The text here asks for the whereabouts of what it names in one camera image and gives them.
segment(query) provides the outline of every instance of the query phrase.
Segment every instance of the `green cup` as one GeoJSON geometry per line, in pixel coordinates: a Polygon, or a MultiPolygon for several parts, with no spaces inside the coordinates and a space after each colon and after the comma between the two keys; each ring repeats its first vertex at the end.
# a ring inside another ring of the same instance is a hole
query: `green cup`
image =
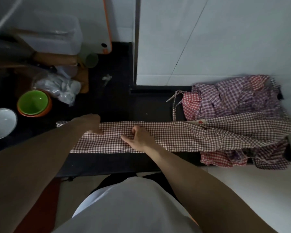
{"type": "Polygon", "coordinates": [[[38,90],[33,90],[23,94],[17,102],[17,107],[21,112],[28,115],[41,113],[48,104],[47,95],[38,90]]]}

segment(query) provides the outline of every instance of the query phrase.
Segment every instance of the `white shirt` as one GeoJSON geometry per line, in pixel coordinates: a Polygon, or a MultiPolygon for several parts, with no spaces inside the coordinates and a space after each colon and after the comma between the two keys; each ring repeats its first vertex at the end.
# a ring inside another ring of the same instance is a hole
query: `white shirt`
{"type": "Polygon", "coordinates": [[[131,177],[89,195],[53,233],[198,232],[185,208],[156,182],[131,177]]]}

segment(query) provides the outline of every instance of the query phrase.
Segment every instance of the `black countertop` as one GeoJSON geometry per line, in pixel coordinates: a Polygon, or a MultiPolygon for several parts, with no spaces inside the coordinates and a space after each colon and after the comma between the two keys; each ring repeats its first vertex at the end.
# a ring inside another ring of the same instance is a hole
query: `black countertop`
{"type": "MultiPolygon", "coordinates": [[[[112,121],[172,121],[172,103],[166,102],[175,90],[190,90],[190,87],[147,87],[132,84],[132,47],[129,43],[113,43],[108,55],[99,55],[98,65],[89,70],[89,92],[79,94],[73,106],[53,99],[53,108],[46,116],[29,118],[17,113],[16,129],[0,139],[0,150],[34,137],[56,127],[57,121],[69,121],[84,114],[99,114],[101,122],[112,121]],[[112,79],[104,87],[103,76],[112,79]]],[[[2,81],[0,108],[16,111],[14,96],[15,75],[2,81]]],[[[177,120],[185,120],[182,106],[177,107],[177,120]]],[[[291,149],[286,152],[291,160],[291,149]]],[[[183,159],[197,165],[199,152],[176,153],[183,159]]],[[[91,176],[121,172],[159,171],[158,166],[146,155],[140,153],[117,154],[74,154],[70,153],[58,172],[58,177],[91,176]]]]}

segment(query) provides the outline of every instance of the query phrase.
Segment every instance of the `forearm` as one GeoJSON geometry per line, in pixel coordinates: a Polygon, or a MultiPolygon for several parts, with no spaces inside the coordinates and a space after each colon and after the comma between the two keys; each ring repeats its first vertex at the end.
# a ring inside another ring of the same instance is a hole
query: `forearm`
{"type": "Polygon", "coordinates": [[[159,145],[146,153],[203,232],[275,232],[235,192],[201,168],[159,145]]]}
{"type": "Polygon", "coordinates": [[[86,132],[71,121],[0,152],[0,232],[11,232],[86,132]]]}

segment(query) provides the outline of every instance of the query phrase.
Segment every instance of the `black pants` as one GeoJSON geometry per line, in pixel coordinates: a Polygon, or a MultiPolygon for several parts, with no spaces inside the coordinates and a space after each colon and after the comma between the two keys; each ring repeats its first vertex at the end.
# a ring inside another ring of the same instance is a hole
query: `black pants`
{"type": "MultiPolygon", "coordinates": [[[[133,176],[137,176],[137,174],[134,173],[134,172],[111,174],[110,176],[106,177],[99,184],[99,186],[96,189],[94,189],[91,193],[93,193],[94,191],[96,191],[98,189],[101,189],[101,188],[104,188],[104,187],[107,187],[107,186],[110,186],[110,185],[118,184],[118,183],[126,180],[127,178],[133,177],[133,176]]],[[[177,199],[175,193],[173,192],[170,184],[168,183],[166,177],[164,176],[164,174],[162,172],[151,174],[151,175],[147,175],[147,176],[143,176],[142,178],[146,178],[146,179],[150,179],[150,180],[155,181],[166,192],[171,194],[179,202],[179,200],[177,199]]]]}

